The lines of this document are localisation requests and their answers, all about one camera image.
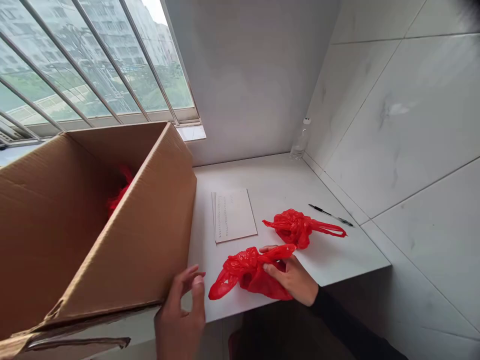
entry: pen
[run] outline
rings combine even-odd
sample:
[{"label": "pen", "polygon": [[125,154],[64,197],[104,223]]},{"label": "pen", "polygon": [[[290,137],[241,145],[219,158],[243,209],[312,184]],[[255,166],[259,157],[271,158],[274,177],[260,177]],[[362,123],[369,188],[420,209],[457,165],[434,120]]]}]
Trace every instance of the pen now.
[{"label": "pen", "polygon": [[354,227],[354,225],[353,225],[350,221],[347,221],[347,220],[345,220],[345,219],[342,219],[341,217],[332,215],[331,213],[326,212],[325,210],[322,210],[321,208],[319,208],[319,207],[317,207],[317,206],[315,206],[315,205],[312,205],[312,204],[308,204],[308,205],[310,205],[312,208],[314,208],[315,210],[318,210],[318,211],[321,212],[321,213],[327,214],[328,216],[331,216],[332,218],[337,219],[337,220],[338,220],[339,222],[341,222],[341,223],[347,224],[348,226],[351,226],[352,228]]}]

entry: green foliage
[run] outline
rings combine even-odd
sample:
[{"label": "green foliage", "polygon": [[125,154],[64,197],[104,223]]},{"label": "green foliage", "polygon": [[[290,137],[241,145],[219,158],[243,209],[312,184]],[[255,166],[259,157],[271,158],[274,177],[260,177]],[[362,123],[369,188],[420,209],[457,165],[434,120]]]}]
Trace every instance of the green foliage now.
[{"label": "green foliage", "polygon": [[[155,69],[172,107],[174,109],[192,107],[192,98],[180,64],[172,63],[169,66],[160,65],[156,66]],[[73,69],[70,70],[63,65],[59,65],[56,68],[50,66],[43,70],[49,79],[62,91],[85,84]],[[105,75],[105,68],[102,68],[102,73],[91,67],[85,70],[95,87],[116,113],[140,112],[137,104],[127,92],[127,89],[121,83],[117,74],[107,73]],[[168,109],[157,82],[147,65],[124,65],[122,70],[146,111]],[[8,74],[4,75],[4,77],[32,101],[37,101],[55,94],[54,91],[32,71]],[[21,100],[13,96],[6,88],[0,89],[0,91],[2,93],[7,92],[0,94],[0,107],[3,110],[8,111],[24,105]],[[81,101],[74,101],[74,103],[87,117],[110,115],[105,106],[92,92],[87,93],[85,98],[78,96],[78,99]],[[50,116],[57,121],[78,118],[77,114],[68,106],[52,111]]]}]

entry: cardboard box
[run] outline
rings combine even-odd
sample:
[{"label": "cardboard box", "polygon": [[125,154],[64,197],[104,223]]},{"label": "cardboard box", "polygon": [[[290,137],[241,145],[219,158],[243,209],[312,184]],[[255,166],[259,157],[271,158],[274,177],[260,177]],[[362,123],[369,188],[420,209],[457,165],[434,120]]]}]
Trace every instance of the cardboard box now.
[{"label": "cardboard box", "polygon": [[[108,219],[120,165],[136,175]],[[165,299],[187,265],[196,183],[169,122],[61,133],[0,169],[0,359],[33,332]]]}]

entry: sky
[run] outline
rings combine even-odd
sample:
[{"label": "sky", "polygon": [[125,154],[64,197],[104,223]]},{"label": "sky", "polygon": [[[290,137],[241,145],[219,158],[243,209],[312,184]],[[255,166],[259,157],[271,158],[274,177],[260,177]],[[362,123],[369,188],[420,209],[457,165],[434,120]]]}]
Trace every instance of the sky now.
[{"label": "sky", "polygon": [[168,26],[160,0],[141,0],[141,2],[148,9],[154,22]]}]

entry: paper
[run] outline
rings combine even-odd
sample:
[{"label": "paper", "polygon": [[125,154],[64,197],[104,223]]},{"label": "paper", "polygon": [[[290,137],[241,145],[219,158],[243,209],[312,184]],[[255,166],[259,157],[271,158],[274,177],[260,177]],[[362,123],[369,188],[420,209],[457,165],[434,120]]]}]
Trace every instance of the paper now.
[{"label": "paper", "polygon": [[246,188],[212,192],[211,205],[216,243],[257,234],[249,193]]}]

